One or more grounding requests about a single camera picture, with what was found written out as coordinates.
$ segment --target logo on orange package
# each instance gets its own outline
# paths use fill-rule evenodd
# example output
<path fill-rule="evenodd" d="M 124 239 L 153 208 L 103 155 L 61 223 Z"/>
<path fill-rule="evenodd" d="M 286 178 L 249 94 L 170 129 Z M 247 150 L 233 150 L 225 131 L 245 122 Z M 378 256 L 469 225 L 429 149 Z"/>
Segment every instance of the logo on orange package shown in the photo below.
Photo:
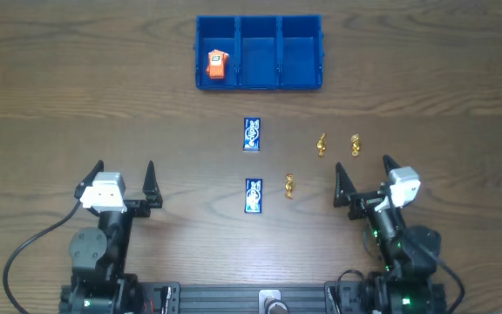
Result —
<path fill-rule="evenodd" d="M 207 74 L 210 79 L 224 79 L 226 77 L 228 57 L 227 53 L 216 49 L 208 53 Z"/>

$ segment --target tabletop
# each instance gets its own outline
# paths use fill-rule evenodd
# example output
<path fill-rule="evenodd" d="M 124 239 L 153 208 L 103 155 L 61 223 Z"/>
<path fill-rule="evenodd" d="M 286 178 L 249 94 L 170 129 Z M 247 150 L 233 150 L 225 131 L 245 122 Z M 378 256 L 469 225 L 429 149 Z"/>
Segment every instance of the tabletop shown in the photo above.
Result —
<path fill-rule="evenodd" d="M 197 15 L 313 13 L 320 90 L 195 88 Z M 241 150 L 249 116 L 261 117 L 258 154 Z M 134 221 L 125 270 L 141 281 L 324 283 L 381 270 L 364 222 L 332 200 L 338 161 L 369 191 L 385 180 L 383 154 L 421 177 L 404 219 L 441 234 L 466 288 L 458 312 L 502 311 L 502 0 L 0 0 L 0 313 L 15 312 L 1 281 L 10 253 L 71 210 L 99 159 L 130 197 L 155 164 L 164 208 Z M 243 212 L 249 177 L 264 182 L 261 215 Z M 69 241 L 96 224 L 81 210 L 21 253 L 10 287 L 23 307 L 57 312 Z M 451 302 L 455 283 L 442 270 L 434 280 Z"/>

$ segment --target empty compartment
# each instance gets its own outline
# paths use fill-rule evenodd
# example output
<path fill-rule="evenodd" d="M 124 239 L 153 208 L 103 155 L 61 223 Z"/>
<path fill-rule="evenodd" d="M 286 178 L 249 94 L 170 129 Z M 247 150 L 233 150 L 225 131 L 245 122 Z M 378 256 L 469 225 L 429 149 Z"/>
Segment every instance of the empty compartment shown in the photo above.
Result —
<path fill-rule="evenodd" d="M 321 17 L 282 17 L 281 88 L 317 88 L 322 83 Z"/>
<path fill-rule="evenodd" d="M 198 62 L 196 73 L 197 86 L 203 89 L 235 88 L 236 56 L 235 56 L 235 18 L 234 17 L 198 17 L 197 33 L 199 36 Z M 217 49 L 229 54 L 224 79 L 210 79 L 207 75 L 208 53 Z"/>
<path fill-rule="evenodd" d="M 276 17 L 241 17 L 241 88 L 276 88 Z"/>

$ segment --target blue tray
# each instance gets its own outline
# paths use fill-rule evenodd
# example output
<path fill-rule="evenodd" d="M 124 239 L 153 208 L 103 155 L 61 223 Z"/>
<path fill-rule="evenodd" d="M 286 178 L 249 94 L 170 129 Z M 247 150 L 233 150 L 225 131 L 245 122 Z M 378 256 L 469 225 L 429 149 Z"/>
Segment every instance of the blue tray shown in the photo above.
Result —
<path fill-rule="evenodd" d="M 222 80 L 207 76 L 214 49 L 229 54 Z M 195 82 L 203 90 L 316 89 L 323 57 L 321 16 L 197 17 Z"/>

